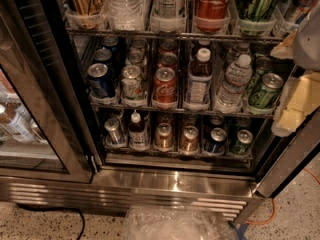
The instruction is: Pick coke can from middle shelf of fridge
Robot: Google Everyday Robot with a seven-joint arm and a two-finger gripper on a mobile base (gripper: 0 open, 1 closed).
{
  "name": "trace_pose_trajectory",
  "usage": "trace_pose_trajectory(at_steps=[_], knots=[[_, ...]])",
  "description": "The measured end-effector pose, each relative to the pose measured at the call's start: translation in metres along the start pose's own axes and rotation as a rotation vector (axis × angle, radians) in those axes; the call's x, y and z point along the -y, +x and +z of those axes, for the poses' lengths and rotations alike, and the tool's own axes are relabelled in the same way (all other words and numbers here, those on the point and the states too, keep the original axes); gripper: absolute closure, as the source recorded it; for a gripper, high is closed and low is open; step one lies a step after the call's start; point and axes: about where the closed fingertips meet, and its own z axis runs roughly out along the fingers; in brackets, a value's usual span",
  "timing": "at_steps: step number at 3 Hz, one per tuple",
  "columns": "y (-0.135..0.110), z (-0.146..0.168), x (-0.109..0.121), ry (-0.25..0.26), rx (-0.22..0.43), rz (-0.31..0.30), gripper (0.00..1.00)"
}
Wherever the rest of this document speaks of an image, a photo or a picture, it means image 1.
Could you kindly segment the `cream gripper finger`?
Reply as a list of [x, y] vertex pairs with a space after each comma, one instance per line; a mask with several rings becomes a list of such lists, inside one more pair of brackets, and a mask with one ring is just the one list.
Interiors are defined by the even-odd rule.
[[308, 71], [299, 78], [290, 77], [279, 101], [271, 130], [275, 136], [287, 137], [320, 106], [320, 72]]
[[277, 59], [292, 59], [296, 34], [296, 30], [291, 32], [287, 37], [284, 38], [282, 42], [280, 42], [271, 50], [270, 55]]

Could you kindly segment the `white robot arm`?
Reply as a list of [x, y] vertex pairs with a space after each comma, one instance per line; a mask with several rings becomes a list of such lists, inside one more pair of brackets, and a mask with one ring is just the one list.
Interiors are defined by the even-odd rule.
[[280, 104], [275, 110], [272, 133], [287, 137], [320, 106], [320, 4], [311, 10], [297, 30], [271, 51], [278, 59], [292, 59], [305, 70], [299, 78], [284, 84]]

